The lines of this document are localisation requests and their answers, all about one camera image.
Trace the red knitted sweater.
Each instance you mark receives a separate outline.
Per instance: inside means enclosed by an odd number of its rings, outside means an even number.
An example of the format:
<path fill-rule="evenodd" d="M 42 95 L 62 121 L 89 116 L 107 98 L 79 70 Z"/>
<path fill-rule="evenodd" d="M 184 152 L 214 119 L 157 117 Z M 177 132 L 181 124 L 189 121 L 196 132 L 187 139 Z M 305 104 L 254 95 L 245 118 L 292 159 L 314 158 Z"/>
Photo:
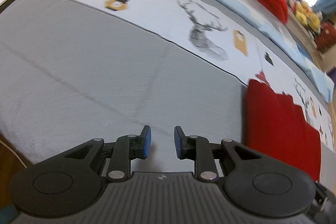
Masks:
<path fill-rule="evenodd" d="M 245 95 L 245 145 L 306 172 L 318 181 L 321 171 L 319 132 L 305 120 L 293 97 L 250 80 Z"/>

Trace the grey bed sheet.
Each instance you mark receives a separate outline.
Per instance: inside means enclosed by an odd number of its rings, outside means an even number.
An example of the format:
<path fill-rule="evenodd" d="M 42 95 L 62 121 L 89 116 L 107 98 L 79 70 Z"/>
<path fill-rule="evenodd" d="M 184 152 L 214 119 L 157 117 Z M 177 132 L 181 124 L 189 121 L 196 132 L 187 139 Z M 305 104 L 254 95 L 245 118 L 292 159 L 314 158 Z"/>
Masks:
<path fill-rule="evenodd" d="M 243 85 L 180 47 L 67 0 L 16 0 L 1 13 L 1 133 L 37 163 L 93 138 L 151 127 L 132 169 L 180 172 L 174 128 L 241 141 Z"/>

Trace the dark red bag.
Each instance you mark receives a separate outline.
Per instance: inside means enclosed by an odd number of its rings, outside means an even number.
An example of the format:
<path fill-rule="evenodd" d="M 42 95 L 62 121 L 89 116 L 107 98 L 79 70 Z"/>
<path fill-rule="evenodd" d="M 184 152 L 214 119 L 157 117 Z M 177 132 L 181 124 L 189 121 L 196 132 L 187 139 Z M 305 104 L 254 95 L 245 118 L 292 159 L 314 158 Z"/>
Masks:
<path fill-rule="evenodd" d="M 317 50 L 324 53 L 327 50 L 329 50 L 332 46 L 335 46 L 335 41 L 336 41 L 335 25 L 333 25 L 330 21 L 323 22 L 321 24 L 321 32 L 314 40 L 317 46 Z"/>

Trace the yellow plush toy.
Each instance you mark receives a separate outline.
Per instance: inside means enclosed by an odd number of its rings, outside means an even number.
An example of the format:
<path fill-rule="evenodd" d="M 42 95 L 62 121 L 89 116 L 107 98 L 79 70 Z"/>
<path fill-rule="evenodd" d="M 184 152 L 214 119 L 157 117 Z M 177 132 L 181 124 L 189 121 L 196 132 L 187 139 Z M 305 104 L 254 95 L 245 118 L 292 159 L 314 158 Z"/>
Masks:
<path fill-rule="evenodd" d="M 293 11 L 295 18 L 306 28 L 315 34 L 321 32 L 320 16 L 313 12 L 312 8 L 304 1 L 294 1 Z"/>

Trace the white deer-print bed cover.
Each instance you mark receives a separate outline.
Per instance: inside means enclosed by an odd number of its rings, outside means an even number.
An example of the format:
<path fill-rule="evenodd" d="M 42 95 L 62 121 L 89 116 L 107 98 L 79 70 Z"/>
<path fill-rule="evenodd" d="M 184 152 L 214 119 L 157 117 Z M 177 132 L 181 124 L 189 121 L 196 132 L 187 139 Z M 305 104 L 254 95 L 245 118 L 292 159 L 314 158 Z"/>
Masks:
<path fill-rule="evenodd" d="M 235 75 L 290 94 L 322 143 L 334 149 L 329 113 L 297 73 L 242 24 L 201 0 L 70 0 L 116 16 Z"/>

